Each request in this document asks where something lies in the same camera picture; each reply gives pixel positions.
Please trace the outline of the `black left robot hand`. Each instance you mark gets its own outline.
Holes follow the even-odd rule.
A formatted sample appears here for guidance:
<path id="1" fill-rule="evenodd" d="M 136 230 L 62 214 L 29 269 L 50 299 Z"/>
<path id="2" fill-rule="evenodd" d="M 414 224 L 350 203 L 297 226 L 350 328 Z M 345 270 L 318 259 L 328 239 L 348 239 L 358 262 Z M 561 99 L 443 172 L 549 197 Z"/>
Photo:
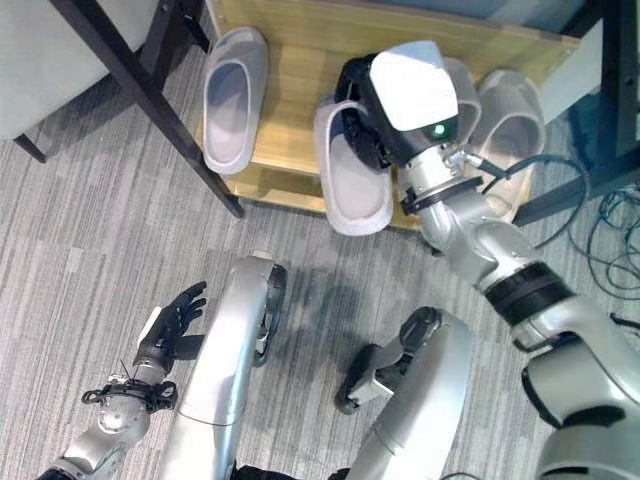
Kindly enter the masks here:
<path id="1" fill-rule="evenodd" d="M 190 324 L 203 314 L 206 299 L 200 295 L 206 287 L 205 281 L 196 283 L 161 309 L 139 344 L 135 365 L 152 362 L 169 372 L 175 360 L 197 358 L 204 336 L 186 335 L 186 332 Z"/>

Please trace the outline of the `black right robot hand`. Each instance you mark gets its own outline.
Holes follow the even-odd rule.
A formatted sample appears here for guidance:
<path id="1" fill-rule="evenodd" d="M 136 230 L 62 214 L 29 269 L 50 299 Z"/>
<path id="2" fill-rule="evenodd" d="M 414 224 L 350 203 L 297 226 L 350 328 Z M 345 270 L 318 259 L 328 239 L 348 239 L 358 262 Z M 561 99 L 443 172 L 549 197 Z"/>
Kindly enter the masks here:
<path id="1" fill-rule="evenodd" d="M 367 167 L 403 167 L 458 134 L 458 99 L 437 44 L 418 40 L 352 58 L 341 70 L 334 100 L 347 144 Z"/>

